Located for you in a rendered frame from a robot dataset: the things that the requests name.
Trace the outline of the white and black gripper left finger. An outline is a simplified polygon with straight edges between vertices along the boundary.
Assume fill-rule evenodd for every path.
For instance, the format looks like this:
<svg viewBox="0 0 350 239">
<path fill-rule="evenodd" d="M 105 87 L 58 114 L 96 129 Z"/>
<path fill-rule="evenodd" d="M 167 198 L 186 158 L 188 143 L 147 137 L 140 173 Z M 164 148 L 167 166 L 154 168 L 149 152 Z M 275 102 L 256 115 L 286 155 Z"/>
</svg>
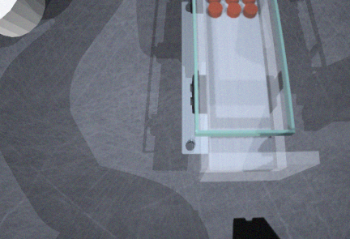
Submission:
<svg viewBox="0 0 350 239">
<path fill-rule="evenodd" d="M 233 219 L 233 239 L 260 239 L 249 220 Z"/>
</svg>

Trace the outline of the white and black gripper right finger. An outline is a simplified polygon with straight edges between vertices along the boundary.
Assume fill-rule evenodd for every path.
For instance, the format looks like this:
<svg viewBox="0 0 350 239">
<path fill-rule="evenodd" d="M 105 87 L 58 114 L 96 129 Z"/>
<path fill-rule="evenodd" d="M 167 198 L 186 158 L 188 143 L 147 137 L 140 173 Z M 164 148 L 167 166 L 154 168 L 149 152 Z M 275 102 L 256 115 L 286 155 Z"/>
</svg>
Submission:
<svg viewBox="0 0 350 239">
<path fill-rule="evenodd" d="M 280 239 L 264 217 L 254 217 L 250 220 L 260 239 Z"/>
</svg>

